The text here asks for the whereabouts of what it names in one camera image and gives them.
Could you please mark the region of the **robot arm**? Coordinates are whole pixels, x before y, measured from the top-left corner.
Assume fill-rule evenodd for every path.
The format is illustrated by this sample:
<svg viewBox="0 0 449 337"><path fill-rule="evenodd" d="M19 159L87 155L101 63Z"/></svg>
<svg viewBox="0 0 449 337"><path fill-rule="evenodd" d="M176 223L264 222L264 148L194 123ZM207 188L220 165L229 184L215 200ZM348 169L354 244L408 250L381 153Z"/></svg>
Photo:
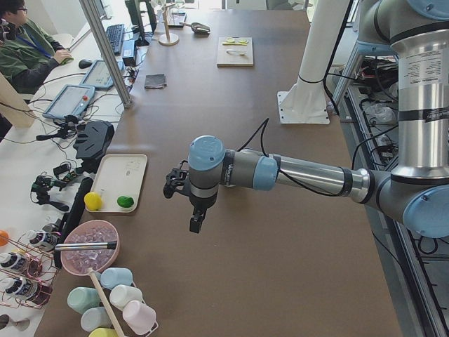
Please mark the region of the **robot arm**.
<svg viewBox="0 0 449 337"><path fill-rule="evenodd" d="M187 182L199 232L220 185L270 190L299 185L349 197L422 236L448 235L448 2L367 1L358 40L398 56L398 164L390 171L352 170L277 154L228 150L201 136L189 147Z"/></svg>

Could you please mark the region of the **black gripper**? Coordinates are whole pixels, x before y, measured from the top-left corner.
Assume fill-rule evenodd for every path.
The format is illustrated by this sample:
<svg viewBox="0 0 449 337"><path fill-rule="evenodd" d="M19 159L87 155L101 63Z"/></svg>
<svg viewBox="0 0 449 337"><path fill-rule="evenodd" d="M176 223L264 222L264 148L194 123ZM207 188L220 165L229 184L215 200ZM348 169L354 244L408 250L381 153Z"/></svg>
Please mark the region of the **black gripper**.
<svg viewBox="0 0 449 337"><path fill-rule="evenodd" d="M190 232L196 234L200 233L207 210L216 202L217 191L218 189L190 191L189 200L194 207L189 223Z"/></svg>

